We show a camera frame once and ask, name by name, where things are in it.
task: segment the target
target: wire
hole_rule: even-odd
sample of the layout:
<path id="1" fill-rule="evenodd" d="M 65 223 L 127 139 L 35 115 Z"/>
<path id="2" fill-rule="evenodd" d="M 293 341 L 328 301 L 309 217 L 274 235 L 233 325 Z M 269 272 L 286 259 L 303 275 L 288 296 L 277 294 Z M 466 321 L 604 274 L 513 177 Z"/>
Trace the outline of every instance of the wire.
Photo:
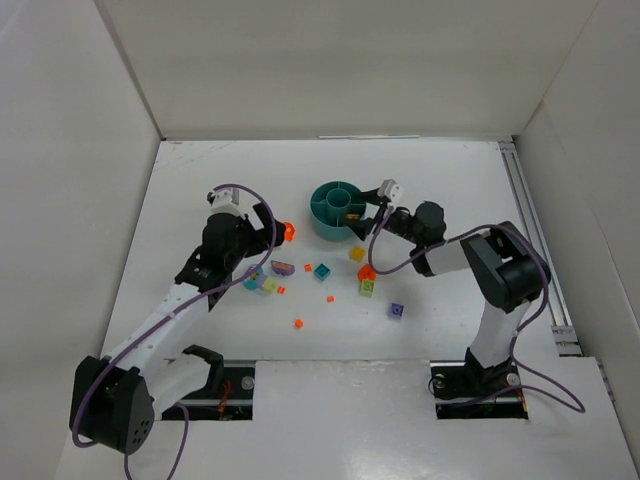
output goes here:
<path id="1" fill-rule="evenodd" d="M 180 447 L 178 447 L 178 454 L 176 455 L 176 459 L 173 462 L 173 467 L 171 467 L 171 471 L 169 472 L 167 480 L 171 480 L 173 478 L 173 475 L 176 473 L 176 469 L 178 468 L 178 464 L 180 463 L 180 458 L 182 458 L 184 446 L 187 443 L 187 436 L 189 435 L 189 410 L 182 403 L 176 403 L 174 404 L 174 407 L 178 407 L 180 410 L 182 410 L 182 414 L 184 415 L 184 431 L 182 432 Z M 124 456 L 124 474 L 126 475 L 127 480 L 133 480 L 133 476 L 131 475 L 131 471 L 129 470 L 129 455 Z"/>
<path id="2" fill-rule="evenodd" d="M 460 402 L 460 403 L 452 403 L 449 405 L 455 405 L 456 407 L 467 407 L 470 405 L 476 405 L 480 402 L 483 402 L 485 400 L 490 400 L 492 398 L 498 397 L 499 395 L 503 395 L 505 393 L 508 392 L 512 392 L 514 390 L 531 390 L 534 392 L 538 392 L 542 395 L 545 395 L 553 400 L 555 400 L 556 402 L 564 405 L 565 407 L 578 412 L 578 413 L 585 413 L 586 412 L 586 408 L 584 406 L 584 404 L 580 401 L 580 399 L 574 395 L 574 393 L 569 390 L 567 387 L 565 387 L 564 385 L 562 385 L 560 382 L 558 382 L 557 380 L 554 380 L 553 378 L 549 377 L 548 375 L 545 375 L 542 372 L 539 372 L 525 364 L 523 364 L 522 362 L 520 362 L 518 359 L 516 359 L 515 354 L 514 354 L 514 350 L 515 350 L 515 346 L 516 346 L 516 342 L 518 339 L 518 334 L 520 332 L 522 332 L 525 328 L 527 328 L 529 325 L 531 325 L 531 323 L 536 320 L 540 315 L 542 315 L 542 312 L 544 312 L 545 308 L 547 308 L 547 305 L 549 304 L 549 281 L 547 280 L 547 275 L 545 274 L 544 268 L 542 267 L 542 264 L 540 263 L 540 260 L 538 259 L 538 255 L 536 254 L 534 248 L 531 246 L 531 244 L 527 241 L 526 238 L 524 238 L 524 236 L 516 229 L 511 229 L 511 228 L 507 228 L 504 227 L 502 225 L 491 225 L 491 224 L 487 224 L 487 225 L 480 225 L 478 227 L 472 228 L 471 230 L 461 233 L 460 235 L 456 235 L 455 237 L 452 237 L 448 240 L 444 240 L 442 242 L 438 242 L 434 245 L 431 245 L 429 247 L 423 248 L 422 250 L 416 252 L 415 254 L 413 254 L 408 260 L 405 260 L 404 262 L 400 263 L 399 265 L 396 265 L 393 268 L 390 268 L 389 270 L 378 270 L 374 264 L 373 264 L 373 246 L 375 245 L 376 240 L 378 239 L 378 236 L 380 236 L 380 232 L 382 232 L 382 229 L 384 228 L 384 226 L 387 224 L 387 222 L 389 221 L 389 218 L 391 217 L 391 214 L 393 213 L 393 207 L 389 207 L 387 213 L 385 214 L 385 216 L 383 217 L 382 221 L 380 222 L 380 225 L 378 225 L 378 227 L 376 228 L 376 230 L 373 233 L 373 236 L 371 237 L 371 243 L 369 244 L 369 252 L 367 255 L 367 259 L 369 261 L 369 265 L 371 265 L 372 270 L 377 273 L 378 275 L 390 275 L 392 273 L 395 273 L 397 271 L 399 271 L 400 269 L 406 267 L 407 265 L 409 265 L 410 263 L 412 263 L 415 259 L 419 258 L 422 255 L 427 254 L 428 252 L 430 252 L 431 250 L 434 250 L 438 247 L 442 247 L 448 243 L 453 243 L 453 242 L 457 242 L 460 241 L 464 238 L 469 237 L 470 235 L 473 235 L 476 232 L 479 232 L 480 230 L 486 230 L 486 229 L 494 229 L 494 230 L 499 230 L 501 232 L 503 232 L 505 235 L 509 236 L 512 240 L 515 240 L 516 243 L 518 243 L 523 249 L 524 251 L 531 257 L 531 259 L 533 260 L 533 263 L 536 266 L 536 269 L 538 270 L 538 273 L 540 274 L 540 279 L 542 280 L 542 303 L 540 304 L 540 306 L 538 307 L 538 309 L 529 317 L 527 318 L 525 321 L 523 321 L 520 325 L 518 325 L 518 327 L 516 328 L 514 335 L 511 339 L 511 343 L 509 344 L 509 356 L 511 357 L 511 361 L 513 362 L 513 364 L 523 370 L 526 370 L 529 373 L 532 373 L 533 375 L 536 375 L 539 378 L 542 378 L 543 380 L 546 380 L 547 382 L 551 383 L 552 385 L 555 385 L 557 388 L 559 388 L 560 390 L 562 390 L 564 393 L 566 393 L 571 400 L 573 400 L 575 402 L 575 405 L 572 405 L 571 403 L 561 399 L 560 397 L 549 393 L 545 390 L 542 390 L 541 388 L 538 387 L 534 387 L 531 385 L 517 385 L 517 386 L 510 386 L 507 388 L 503 388 L 502 390 L 498 390 L 495 393 L 492 393 L 491 395 L 487 395 L 486 397 L 481 397 L 481 398 L 474 398 L 472 400 L 469 400 L 467 402 Z"/>
<path id="3" fill-rule="evenodd" d="M 218 403 L 218 413 L 220 414 L 219 420 L 224 418 L 224 411 L 227 408 L 227 400 L 229 399 L 229 395 L 231 395 L 231 380 L 227 380 L 224 384 L 224 395 L 220 399 Z"/>
<path id="4" fill-rule="evenodd" d="M 187 309 L 188 307 L 190 307 L 191 305 L 196 303 L 198 300 L 201 300 L 202 298 L 208 297 L 209 295 L 212 295 L 214 293 L 226 291 L 230 287 L 233 287 L 234 285 L 238 285 L 239 283 L 244 282 L 247 278 L 249 278 L 251 275 L 253 275 L 255 272 L 257 272 L 267 262 L 267 260 L 271 256 L 271 253 L 273 252 L 273 249 L 276 246 L 276 218 L 273 215 L 273 211 L 271 210 L 271 207 L 269 206 L 269 204 L 266 202 L 266 200 L 261 195 L 259 195 L 257 192 L 255 192 L 254 190 L 250 189 L 249 187 L 245 187 L 243 185 L 238 185 L 238 184 L 235 184 L 235 183 L 225 183 L 225 184 L 222 184 L 222 185 L 218 185 L 217 187 L 215 187 L 213 189 L 213 191 L 224 190 L 226 188 L 237 188 L 238 190 L 243 190 L 243 191 L 253 195 L 260 203 L 262 203 L 264 205 L 265 209 L 267 210 L 267 213 L 269 214 L 269 219 L 271 220 L 271 242 L 269 243 L 269 247 L 267 249 L 267 253 L 264 255 L 264 257 L 262 257 L 262 260 L 260 260 L 260 262 L 258 262 L 258 264 L 255 267 L 253 267 L 252 269 L 247 270 L 247 272 L 244 275 L 242 275 L 240 278 L 238 278 L 236 280 L 233 280 L 233 281 L 231 281 L 231 282 L 229 282 L 227 284 L 219 285 L 219 286 L 217 286 L 215 288 L 207 290 L 206 292 L 202 292 L 202 293 L 200 293 L 198 295 L 195 295 L 192 298 L 190 298 L 189 300 L 187 300 L 186 302 L 182 303 L 181 305 L 178 305 L 166 317 L 164 317 L 162 320 L 160 320 L 154 326 L 149 328 L 149 330 L 147 330 L 142 335 L 140 335 L 140 337 L 138 337 L 135 340 L 133 340 L 129 345 L 127 345 L 127 347 L 125 349 L 122 350 L 122 352 L 120 352 L 118 355 L 116 355 L 116 357 L 113 358 L 107 364 L 107 366 L 104 368 L 104 370 L 102 370 L 100 372 L 100 374 L 96 377 L 96 379 L 93 381 L 91 386 L 87 389 L 87 392 L 85 393 L 84 397 L 82 398 L 82 401 L 80 402 L 80 405 L 78 406 L 78 411 L 76 413 L 76 416 L 73 419 L 73 425 L 72 425 L 72 428 L 71 428 L 71 438 L 73 440 L 73 444 L 76 447 L 78 447 L 78 448 L 89 448 L 89 447 L 92 447 L 92 446 L 94 446 L 94 445 L 96 445 L 98 443 L 96 441 L 83 442 L 82 440 L 80 440 L 80 423 L 82 422 L 82 418 L 84 417 L 84 414 L 85 414 L 85 412 L 87 410 L 87 407 L 89 406 L 89 402 L 91 401 L 91 398 L 93 397 L 93 395 L 98 390 L 98 387 L 101 385 L 102 381 L 107 377 L 107 375 L 109 375 L 109 373 L 118 365 L 118 363 L 124 357 L 129 355 L 129 353 L 131 353 L 136 347 L 138 347 L 138 345 L 140 345 L 147 338 L 149 338 L 151 335 L 153 335 L 155 332 L 157 332 L 159 329 L 161 329 L 163 326 L 165 326 L 174 316 L 178 315 L 180 312 L 182 312 L 183 310 Z"/>

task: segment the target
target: lavender block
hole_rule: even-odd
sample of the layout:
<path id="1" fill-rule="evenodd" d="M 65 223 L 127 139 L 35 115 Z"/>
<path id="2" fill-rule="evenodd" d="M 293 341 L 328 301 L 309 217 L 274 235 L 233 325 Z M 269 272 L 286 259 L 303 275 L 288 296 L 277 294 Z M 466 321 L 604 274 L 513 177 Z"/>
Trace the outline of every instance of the lavender block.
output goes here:
<path id="1" fill-rule="evenodd" d="M 396 320 L 400 320 L 402 318 L 403 312 L 404 305 L 400 305 L 399 303 L 392 303 L 391 307 L 389 307 L 389 316 L 391 318 L 395 318 Z"/>

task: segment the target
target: teal block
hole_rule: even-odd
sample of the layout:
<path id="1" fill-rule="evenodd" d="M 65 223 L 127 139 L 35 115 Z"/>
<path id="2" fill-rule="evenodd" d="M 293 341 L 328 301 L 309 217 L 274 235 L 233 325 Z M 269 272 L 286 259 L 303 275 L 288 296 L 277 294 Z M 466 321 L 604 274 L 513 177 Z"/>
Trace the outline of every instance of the teal block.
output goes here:
<path id="1" fill-rule="evenodd" d="M 318 265 L 318 267 L 313 271 L 313 274 L 316 276 L 318 280 L 324 282 L 327 277 L 331 274 L 331 269 L 327 267 L 324 263 Z"/>
<path id="2" fill-rule="evenodd" d="M 251 270 L 252 268 L 255 268 L 255 265 L 251 265 L 247 271 Z M 255 290 L 258 288 L 258 283 L 256 282 L 256 280 L 258 280 L 258 278 L 260 277 L 260 275 L 262 275 L 264 272 L 262 270 L 262 267 L 260 267 L 258 269 L 258 271 L 256 273 L 254 273 L 253 275 L 251 275 L 249 278 L 247 278 L 243 284 L 245 286 L 245 288 L 247 290 Z"/>

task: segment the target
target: green block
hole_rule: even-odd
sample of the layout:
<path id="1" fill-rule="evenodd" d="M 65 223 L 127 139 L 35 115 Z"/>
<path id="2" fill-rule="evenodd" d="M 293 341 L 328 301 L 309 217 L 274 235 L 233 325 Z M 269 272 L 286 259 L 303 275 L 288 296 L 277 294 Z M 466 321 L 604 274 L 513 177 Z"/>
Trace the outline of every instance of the green block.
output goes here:
<path id="1" fill-rule="evenodd" d="M 365 297 L 373 297 L 373 287 L 375 282 L 371 280 L 363 280 L 360 284 L 360 293 Z"/>
<path id="2" fill-rule="evenodd" d="M 273 293 L 277 286 L 278 286 L 278 282 L 276 282 L 276 279 L 269 277 L 262 284 L 262 290 L 267 293 Z"/>

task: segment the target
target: purple block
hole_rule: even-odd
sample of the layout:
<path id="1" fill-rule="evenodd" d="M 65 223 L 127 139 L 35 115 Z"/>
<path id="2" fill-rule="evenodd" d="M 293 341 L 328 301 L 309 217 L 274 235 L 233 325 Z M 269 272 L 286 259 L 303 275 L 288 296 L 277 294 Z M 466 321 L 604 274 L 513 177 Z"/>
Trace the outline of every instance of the purple block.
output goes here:
<path id="1" fill-rule="evenodd" d="M 404 305 L 399 303 L 392 303 L 389 308 L 389 316 L 400 320 L 402 318 L 402 312 L 404 312 Z"/>
<path id="2" fill-rule="evenodd" d="M 271 261 L 271 268 L 273 268 L 273 271 L 276 272 L 277 275 L 283 275 L 285 277 L 293 275 L 296 271 L 296 267 L 293 265 L 275 260 Z"/>
<path id="3" fill-rule="evenodd" d="M 256 285 L 258 285 L 258 288 L 262 288 L 264 286 L 264 282 L 266 282 L 268 278 L 269 278 L 269 275 L 265 275 L 264 273 L 261 273 L 260 275 L 258 275 L 258 278 L 255 279 Z"/>

